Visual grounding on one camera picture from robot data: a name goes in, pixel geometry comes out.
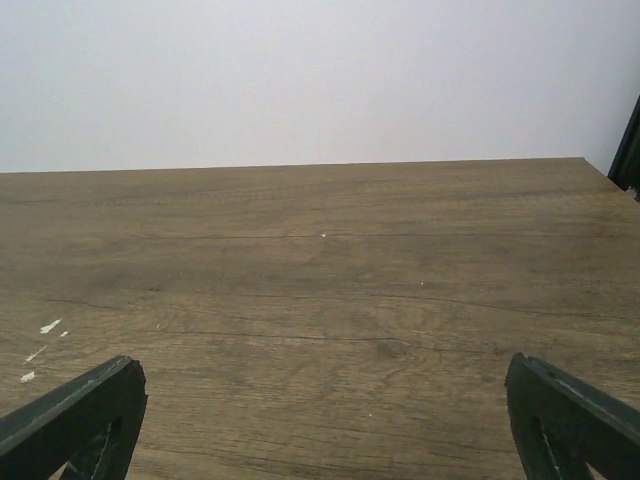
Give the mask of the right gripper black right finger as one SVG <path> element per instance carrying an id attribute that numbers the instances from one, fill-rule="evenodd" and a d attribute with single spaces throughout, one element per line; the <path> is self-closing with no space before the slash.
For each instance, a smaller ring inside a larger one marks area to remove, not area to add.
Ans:
<path id="1" fill-rule="evenodd" d="M 513 355 L 505 387 L 527 478 L 639 477 L 638 410 L 523 353 Z"/>

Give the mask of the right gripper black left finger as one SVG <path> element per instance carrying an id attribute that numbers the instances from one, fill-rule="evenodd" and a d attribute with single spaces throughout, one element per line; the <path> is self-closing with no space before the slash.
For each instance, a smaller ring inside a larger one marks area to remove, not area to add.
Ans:
<path id="1" fill-rule="evenodd" d="M 139 361 L 118 355 L 1 418 L 1 477 L 124 479 L 148 396 Z"/>

